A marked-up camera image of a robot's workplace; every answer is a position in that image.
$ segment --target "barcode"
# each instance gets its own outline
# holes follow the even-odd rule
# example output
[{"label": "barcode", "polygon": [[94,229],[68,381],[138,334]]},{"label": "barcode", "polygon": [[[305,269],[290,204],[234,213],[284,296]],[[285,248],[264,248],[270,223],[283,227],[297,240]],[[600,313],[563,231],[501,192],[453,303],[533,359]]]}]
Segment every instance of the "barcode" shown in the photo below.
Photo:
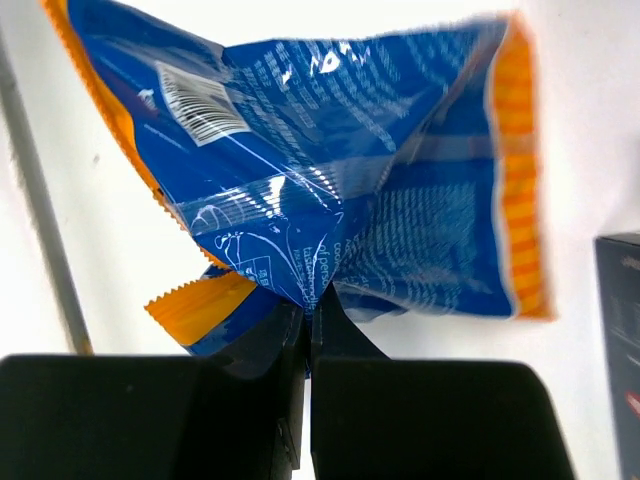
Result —
[{"label": "barcode", "polygon": [[250,131],[220,82],[156,64],[165,104],[198,147]]}]

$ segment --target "black box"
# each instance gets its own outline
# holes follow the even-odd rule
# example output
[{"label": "black box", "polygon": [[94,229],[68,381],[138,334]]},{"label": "black box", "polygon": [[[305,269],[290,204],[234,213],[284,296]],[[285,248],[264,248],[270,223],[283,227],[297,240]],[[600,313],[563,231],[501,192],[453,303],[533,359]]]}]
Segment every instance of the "black box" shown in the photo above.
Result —
[{"label": "black box", "polygon": [[624,480],[640,480],[640,233],[596,240],[609,381]]}]

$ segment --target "white table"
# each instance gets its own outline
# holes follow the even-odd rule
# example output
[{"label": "white table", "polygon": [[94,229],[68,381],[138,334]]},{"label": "white table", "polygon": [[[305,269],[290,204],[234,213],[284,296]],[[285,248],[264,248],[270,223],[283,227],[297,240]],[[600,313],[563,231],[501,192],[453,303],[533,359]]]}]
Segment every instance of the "white table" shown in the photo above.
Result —
[{"label": "white table", "polygon": [[[592,240],[598,233],[640,225],[640,2],[126,3],[227,45],[273,36],[379,33],[479,9],[520,7],[537,33],[546,162],[542,193],[558,322],[409,314],[363,330],[391,356],[528,363],[550,391],[578,478],[618,478]],[[142,306],[198,277],[206,261],[120,153],[37,1],[0,0],[0,12],[96,351],[181,353]],[[20,191],[7,174],[3,135],[0,131],[0,355],[65,351],[55,314],[49,313],[55,310]],[[30,300],[20,300],[21,295]],[[295,478],[313,478],[308,454]]]}]

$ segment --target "gray metal bar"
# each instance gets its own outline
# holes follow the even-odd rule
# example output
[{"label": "gray metal bar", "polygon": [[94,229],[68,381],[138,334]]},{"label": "gray metal bar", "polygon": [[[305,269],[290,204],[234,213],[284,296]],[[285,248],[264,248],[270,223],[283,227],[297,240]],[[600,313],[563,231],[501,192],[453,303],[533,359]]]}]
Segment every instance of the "gray metal bar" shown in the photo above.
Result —
[{"label": "gray metal bar", "polygon": [[68,337],[76,353],[90,355],[93,353],[91,341],[42,173],[40,158],[1,35],[0,103],[15,150],[15,161],[23,177],[27,202],[35,220],[46,269],[66,323]]}]

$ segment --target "blue and orange packet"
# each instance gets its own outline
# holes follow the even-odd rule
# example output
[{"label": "blue and orange packet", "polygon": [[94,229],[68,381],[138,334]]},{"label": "blue and orange packet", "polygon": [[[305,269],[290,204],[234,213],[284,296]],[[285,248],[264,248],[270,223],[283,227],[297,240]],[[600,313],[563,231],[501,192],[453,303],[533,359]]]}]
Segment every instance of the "blue and orange packet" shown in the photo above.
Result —
[{"label": "blue and orange packet", "polygon": [[330,281],[360,320],[550,317],[515,17],[224,48],[110,0],[43,3],[125,154],[218,269],[147,307],[192,352],[250,328],[228,333],[242,309],[310,313]]}]

